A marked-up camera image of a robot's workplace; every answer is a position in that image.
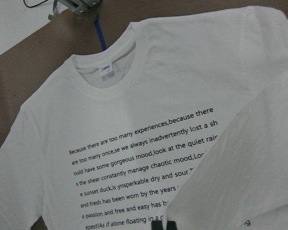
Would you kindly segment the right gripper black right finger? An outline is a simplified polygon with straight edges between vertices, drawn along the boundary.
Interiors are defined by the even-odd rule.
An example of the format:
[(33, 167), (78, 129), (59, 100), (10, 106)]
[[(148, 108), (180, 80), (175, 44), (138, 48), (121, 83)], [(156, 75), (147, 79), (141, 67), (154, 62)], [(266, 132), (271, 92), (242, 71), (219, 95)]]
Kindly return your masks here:
[(177, 230), (177, 225), (175, 221), (167, 221), (166, 230)]

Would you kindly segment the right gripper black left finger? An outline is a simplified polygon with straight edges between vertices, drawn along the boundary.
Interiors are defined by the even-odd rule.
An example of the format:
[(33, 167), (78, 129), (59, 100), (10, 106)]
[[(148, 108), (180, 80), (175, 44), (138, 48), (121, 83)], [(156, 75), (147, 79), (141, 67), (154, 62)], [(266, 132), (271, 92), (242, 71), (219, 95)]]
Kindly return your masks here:
[(161, 220), (153, 220), (151, 222), (151, 230), (163, 230), (163, 223)]

